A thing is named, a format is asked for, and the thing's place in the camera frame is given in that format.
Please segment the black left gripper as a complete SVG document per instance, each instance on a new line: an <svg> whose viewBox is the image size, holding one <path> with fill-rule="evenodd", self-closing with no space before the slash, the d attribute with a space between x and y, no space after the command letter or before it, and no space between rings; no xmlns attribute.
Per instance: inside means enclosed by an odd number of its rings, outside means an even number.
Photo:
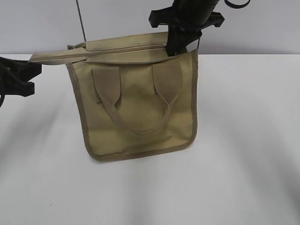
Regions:
<svg viewBox="0 0 300 225"><path fill-rule="evenodd" d="M31 79L42 73L42 65L27 60L0 58L0 104L7 95L28 97L35 93Z"/></svg>

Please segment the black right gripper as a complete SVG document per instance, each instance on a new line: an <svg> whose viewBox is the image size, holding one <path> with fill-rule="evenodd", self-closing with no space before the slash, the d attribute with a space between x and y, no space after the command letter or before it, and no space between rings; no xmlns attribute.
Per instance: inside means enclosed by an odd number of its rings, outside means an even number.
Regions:
<svg viewBox="0 0 300 225"><path fill-rule="evenodd" d="M217 0L175 0L170 7L151 11L151 27L168 27L165 46L168 56L181 54L196 40L199 50L202 30L209 26L218 28L225 21L220 13L214 12L217 4Z"/></svg>

